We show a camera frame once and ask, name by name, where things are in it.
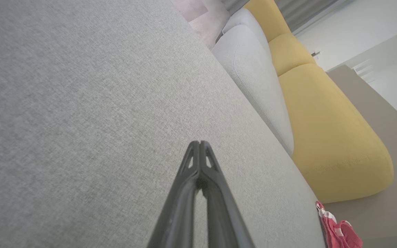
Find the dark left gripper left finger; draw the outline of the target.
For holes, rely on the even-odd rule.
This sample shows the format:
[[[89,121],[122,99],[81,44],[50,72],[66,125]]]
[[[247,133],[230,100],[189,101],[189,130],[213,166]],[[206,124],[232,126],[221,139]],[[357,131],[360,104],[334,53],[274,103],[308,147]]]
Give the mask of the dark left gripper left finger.
[[[194,200],[199,163],[200,143],[192,141],[153,229],[148,248],[193,247]]]

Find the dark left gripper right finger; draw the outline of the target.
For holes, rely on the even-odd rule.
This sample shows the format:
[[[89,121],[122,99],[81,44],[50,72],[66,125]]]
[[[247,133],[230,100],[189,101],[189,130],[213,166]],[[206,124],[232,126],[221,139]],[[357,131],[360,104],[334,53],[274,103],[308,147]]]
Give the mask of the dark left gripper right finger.
[[[200,186],[207,200],[208,247],[255,247],[214,151],[205,140],[200,142]]]

